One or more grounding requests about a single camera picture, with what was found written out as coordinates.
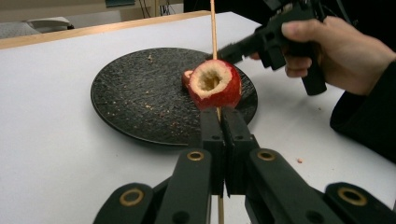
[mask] black plate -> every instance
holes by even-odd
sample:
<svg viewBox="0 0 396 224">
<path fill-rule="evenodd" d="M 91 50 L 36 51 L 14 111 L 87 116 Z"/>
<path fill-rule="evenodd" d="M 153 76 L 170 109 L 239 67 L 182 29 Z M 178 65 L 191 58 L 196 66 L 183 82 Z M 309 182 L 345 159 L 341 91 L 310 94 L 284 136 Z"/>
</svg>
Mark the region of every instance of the black plate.
<svg viewBox="0 0 396 224">
<path fill-rule="evenodd" d="M 106 65 L 92 83 L 92 104 L 99 116 L 117 131 L 143 141 L 187 146 L 199 136 L 199 110 L 181 75 L 205 61 L 206 53 L 191 49 L 144 49 Z M 246 123 L 256 113 L 257 92 L 239 69 L 242 99 L 238 109 Z"/>
</svg>

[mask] black tool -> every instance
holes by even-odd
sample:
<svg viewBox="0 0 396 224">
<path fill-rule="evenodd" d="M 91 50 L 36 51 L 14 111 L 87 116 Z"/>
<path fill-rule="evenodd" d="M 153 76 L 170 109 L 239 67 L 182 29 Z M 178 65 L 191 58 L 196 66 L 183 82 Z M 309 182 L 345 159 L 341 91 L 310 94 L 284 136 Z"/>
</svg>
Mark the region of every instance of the black tool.
<svg viewBox="0 0 396 224">
<path fill-rule="evenodd" d="M 276 151 L 257 143 L 241 114 L 223 107 L 201 112 L 199 146 L 181 152 L 175 170 L 151 188 L 132 183 L 116 189 L 94 224 L 208 224 L 211 195 L 245 195 L 254 224 L 390 224 L 396 214 L 369 192 L 348 183 L 325 192 L 309 187 Z"/>
<path fill-rule="evenodd" d="M 270 8 L 282 6 L 284 1 L 266 1 Z M 296 43 L 289 41 L 281 33 L 281 25 L 287 21 L 306 21 L 326 18 L 319 0 L 300 0 L 283 6 L 278 13 L 268 21 L 266 26 L 261 26 L 250 35 L 236 43 L 230 44 L 218 51 L 218 59 L 229 63 L 238 63 L 244 57 L 258 52 L 265 68 L 271 66 L 276 70 L 286 64 L 282 48 L 289 46 L 290 53 L 295 56 L 307 56 L 312 59 L 308 69 L 308 76 L 303 77 L 303 83 L 308 95 L 317 95 L 327 90 L 323 73 L 318 65 L 318 60 L 312 43 Z"/>
</svg>

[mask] crumb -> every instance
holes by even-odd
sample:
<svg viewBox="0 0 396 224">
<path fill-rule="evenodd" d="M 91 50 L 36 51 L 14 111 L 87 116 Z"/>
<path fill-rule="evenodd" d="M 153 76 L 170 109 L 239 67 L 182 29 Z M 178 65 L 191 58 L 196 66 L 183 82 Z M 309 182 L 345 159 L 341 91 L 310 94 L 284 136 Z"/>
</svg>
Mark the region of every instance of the crumb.
<svg viewBox="0 0 396 224">
<path fill-rule="evenodd" d="M 151 54 L 148 56 L 148 60 L 152 63 L 152 57 Z"/>
</svg>

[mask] red apple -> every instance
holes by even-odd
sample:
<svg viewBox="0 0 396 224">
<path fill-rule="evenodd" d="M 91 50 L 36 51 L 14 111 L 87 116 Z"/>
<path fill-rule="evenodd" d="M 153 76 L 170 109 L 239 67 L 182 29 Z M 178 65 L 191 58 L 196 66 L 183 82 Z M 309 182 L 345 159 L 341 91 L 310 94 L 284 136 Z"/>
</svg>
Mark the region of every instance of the red apple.
<svg viewBox="0 0 396 224">
<path fill-rule="evenodd" d="M 208 107 L 236 107 L 241 99 L 241 77 L 232 64 L 208 60 L 190 74 L 188 90 L 200 110 Z"/>
<path fill-rule="evenodd" d="M 189 89 L 189 83 L 190 83 L 190 75 L 192 74 L 192 70 L 186 70 L 183 73 L 183 76 L 181 76 L 181 85 L 183 89 L 188 90 Z"/>
</svg>

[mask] wooden table edge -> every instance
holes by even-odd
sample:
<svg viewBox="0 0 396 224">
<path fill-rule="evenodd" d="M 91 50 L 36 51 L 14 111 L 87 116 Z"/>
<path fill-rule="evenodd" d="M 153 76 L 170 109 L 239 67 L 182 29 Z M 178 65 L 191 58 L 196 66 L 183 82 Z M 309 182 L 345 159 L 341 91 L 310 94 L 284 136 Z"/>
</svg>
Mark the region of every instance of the wooden table edge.
<svg viewBox="0 0 396 224">
<path fill-rule="evenodd" d="M 39 34 L 39 35 L 17 36 L 6 39 L 0 39 L 0 49 L 11 49 L 26 45 L 50 42 L 54 40 L 61 40 L 61 39 L 78 37 L 83 35 L 95 35 L 110 31 L 117 31 L 121 29 L 158 24 L 169 21 L 182 21 L 190 18 L 196 18 L 207 15 L 210 15 L 210 11 L 202 10 L 202 11 L 180 13 L 169 16 L 154 17 L 154 18 L 148 18 L 148 19 L 136 20 L 136 21 L 123 21 L 123 22 L 111 23 L 106 25 L 98 25 L 98 26 L 78 28 L 73 30 L 65 30 L 65 31 Z"/>
</svg>

